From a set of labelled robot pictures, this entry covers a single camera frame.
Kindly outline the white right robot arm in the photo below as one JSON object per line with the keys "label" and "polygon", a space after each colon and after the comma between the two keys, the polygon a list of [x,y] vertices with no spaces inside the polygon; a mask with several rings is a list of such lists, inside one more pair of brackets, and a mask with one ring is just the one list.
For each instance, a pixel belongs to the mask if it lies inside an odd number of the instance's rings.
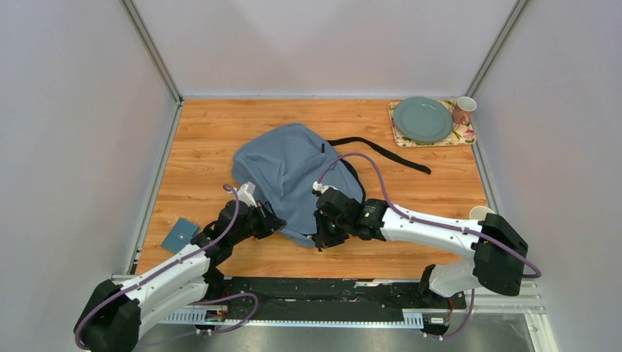
{"label": "white right robot arm", "polygon": [[460,256],[454,263],[425,268],[418,296],[427,307],[478,287],[504,296],[520,292],[528,245],[501,215],[449,219],[382,199],[359,202],[333,187],[313,194],[318,198],[314,213],[318,233],[313,240],[320,249],[354,236],[363,241],[417,243]]}

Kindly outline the blue-grey student backpack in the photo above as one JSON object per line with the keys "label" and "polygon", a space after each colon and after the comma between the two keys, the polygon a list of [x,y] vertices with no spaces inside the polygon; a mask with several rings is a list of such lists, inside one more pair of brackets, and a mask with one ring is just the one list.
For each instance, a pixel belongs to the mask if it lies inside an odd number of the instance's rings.
{"label": "blue-grey student backpack", "polygon": [[281,125],[247,142],[233,156],[232,175],[242,185],[255,185],[254,196],[267,202],[276,216],[285,221],[281,233],[295,244],[313,247],[317,232],[313,213],[317,198],[312,185],[319,180],[361,202],[365,188],[355,168],[339,159],[337,145],[361,142],[378,154],[426,174],[425,165],[400,157],[382,146],[358,136],[326,140],[299,123]]}

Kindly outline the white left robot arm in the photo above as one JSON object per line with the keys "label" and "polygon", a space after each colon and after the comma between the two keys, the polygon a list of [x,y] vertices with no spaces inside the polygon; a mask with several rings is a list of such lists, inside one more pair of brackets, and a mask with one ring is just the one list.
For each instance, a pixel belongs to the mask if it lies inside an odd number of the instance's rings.
{"label": "white left robot arm", "polygon": [[262,202],[228,202],[217,220],[165,262],[118,284],[100,282],[73,329],[76,345],[86,351],[132,351],[147,331],[178,309],[201,300],[217,303],[224,295],[217,267],[233,247],[247,238],[266,238],[286,224]]}

